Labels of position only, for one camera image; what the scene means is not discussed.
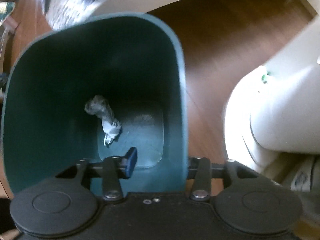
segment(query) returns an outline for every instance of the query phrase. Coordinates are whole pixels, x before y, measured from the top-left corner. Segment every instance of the green plastic bin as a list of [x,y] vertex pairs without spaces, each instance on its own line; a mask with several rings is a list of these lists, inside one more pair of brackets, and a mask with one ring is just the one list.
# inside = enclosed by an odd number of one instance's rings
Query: green plastic bin
[[[174,32],[147,14],[120,13],[50,33],[21,54],[2,116],[7,179],[14,194],[79,159],[101,161],[135,146],[138,162],[124,192],[184,190],[187,116],[183,53]],[[84,111],[108,99],[122,124],[103,145],[101,120]],[[91,191],[99,194],[101,179]]]

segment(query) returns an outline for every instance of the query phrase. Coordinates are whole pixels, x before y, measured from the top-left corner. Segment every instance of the crumpled paper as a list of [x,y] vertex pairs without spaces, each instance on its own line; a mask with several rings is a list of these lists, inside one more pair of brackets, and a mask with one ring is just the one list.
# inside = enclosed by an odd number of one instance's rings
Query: crumpled paper
[[107,146],[118,136],[121,130],[120,122],[114,117],[114,113],[108,101],[100,95],[95,95],[86,102],[84,110],[90,114],[95,115],[102,121],[102,128],[105,132],[103,145]]

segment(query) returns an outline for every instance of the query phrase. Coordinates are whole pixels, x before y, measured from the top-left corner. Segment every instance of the bin bottom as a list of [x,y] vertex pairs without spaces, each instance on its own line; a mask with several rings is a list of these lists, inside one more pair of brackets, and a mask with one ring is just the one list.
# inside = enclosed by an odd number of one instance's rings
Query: bin bottom
[[103,145],[104,132],[98,120],[98,154],[106,157],[123,156],[130,147],[138,150],[136,168],[150,168],[162,158],[164,144],[163,113],[154,101],[122,102],[111,105],[116,119],[121,123],[121,132],[108,146]]

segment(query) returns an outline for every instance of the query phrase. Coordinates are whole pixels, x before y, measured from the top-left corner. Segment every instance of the bin rim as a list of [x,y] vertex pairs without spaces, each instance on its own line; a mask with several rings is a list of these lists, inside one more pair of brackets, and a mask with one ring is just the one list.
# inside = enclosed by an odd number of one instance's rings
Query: bin rim
[[[35,43],[39,42],[42,39],[45,39],[46,37],[49,37],[51,35],[54,35],[58,32],[63,32],[65,30],[71,29],[76,26],[85,25],[90,22],[96,22],[100,20],[105,19],[111,19],[111,18],[118,18],[118,17],[136,17],[140,18],[146,21],[149,21],[153,24],[155,24],[157,27],[159,27],[170,39],[173,48],[175,50],[176,59],[177,59],[177,65],[178,65],[178,72],[179,72],[179,83],[180,83],[180,100],[181,100],[181,119],[182,119],[182,152],[185,153],[183,155],[182,162],[185,164],[185,169],[183,169],[182,177],[187,179],[188,174],[188,122],[185,122],[185,120],[188,120],[187,116],[187,105],[186,105],[186,79],[185,79],[185,64],[184,64],[184,56],[182,51],[181,43],[177,37],[177,35],[174,33],[174,31],[162,20],[159,18],[142,12],[119,12],[119,13],[111,13],[111,14],[104,14],[99,16],[92,16],[89,19],[87,19],[84,22],[74,24],[70,27],[57,30],[57,31],[50,31],[48,33],[45,33],[43,35],[38,36],[35,38],[32,42],[30,42],[19,54],[16,61],[14,62],[10,74],[8,77],[8,82],[6,86],[6,90],[8,91],[10,88],[10,81],[11,77],[13,75],[13,72],[16,68],[17,63],[22,58],[23,54],[31,48]],[[6,176],[6,170],[4,165],[4,145],[3,145],[3,138],[4,138],[4,117],[5,117],[5,109],[6,109],[6,101],[7,96],[4,97],[3,106],[2,106],[2,116],[1,116],[1,129],[0,129],[0,183],[3,185],[3,188],[8,195],[9,198],[13,198],[13,192],[10,188],[9,181]]]

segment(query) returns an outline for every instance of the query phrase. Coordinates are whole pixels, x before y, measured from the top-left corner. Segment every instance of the trash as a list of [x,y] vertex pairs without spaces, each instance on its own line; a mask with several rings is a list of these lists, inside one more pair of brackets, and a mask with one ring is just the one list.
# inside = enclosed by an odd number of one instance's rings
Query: trash
[[117,137],[121,130],[120,122],[114,118],[114,113],[108,101],[100,95],[95,95],[86,102],[84,110],[90,115],[96,115],[102,120],[102,128],[105,132],[103,145],[107,146]]

